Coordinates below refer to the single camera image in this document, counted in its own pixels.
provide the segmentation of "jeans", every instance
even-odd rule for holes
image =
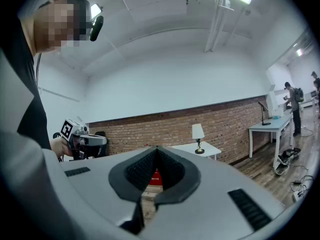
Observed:
[[[301,118],[300,118],[300,109],[297,109],[292,112],[293,122],[294,122],[294,132],[297,134],[301,133]]]

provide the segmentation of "black chair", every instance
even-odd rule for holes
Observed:
[[[106,137],[106,133],[104,131],[97,131],[94,135]],[[94,158],[102,158],[102,157],[109,156],[109,152],[107,151],[108,144],[109,144],[109,140],[108,140],[108,138],[106,138],[106,144],[101,146],[100,154],[97,156],[94,156]]]

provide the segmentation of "wooden floor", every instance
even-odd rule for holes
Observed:
[[[301,136],[295,137],[293,141],[294,147],[301,149],[299,159],[293,161],[291,165],[295,166],[290,166],[289,170],[284,174],[278,176],[273,172],[272,164],[275,157],[275,143],[270,143],[254,154],[251,159],[248,158],[234,165],[240,172],[270,191],[286,208],[293,204],[293,191],[290,188],[291,182],[300,180],[307,174],[312,175],[318,168],[320,126],[319,120],[314,123],[312,107],[307,107],[301,112],[301,120],[302,127],[305,127],[301,130]],[[288,126],[287,129],[282,132],[280,153],[289,147]],[[142,210],[146,224],[154,217],[156,212],[153,203],[154,197],[162,191],[162,187],[149,186],[142,195]]]

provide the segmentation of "lampshade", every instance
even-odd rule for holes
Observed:
[[[201,123],[192,125],[192,139],[202,139],[205,137],[204,130],[202,130]]]

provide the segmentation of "brick wall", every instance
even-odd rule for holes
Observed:
[[[218,160],[231,163],[249,155],[248,127],[261,121],[264,96],[222,104],[90,123],[90,133],[104,131],[111,155],[142,148],[146,144],[173,146],[195,143],[192,125],[201,123],[204,141],[220,149]],[[253,133],[253,150],[269,141],[266,132]]]

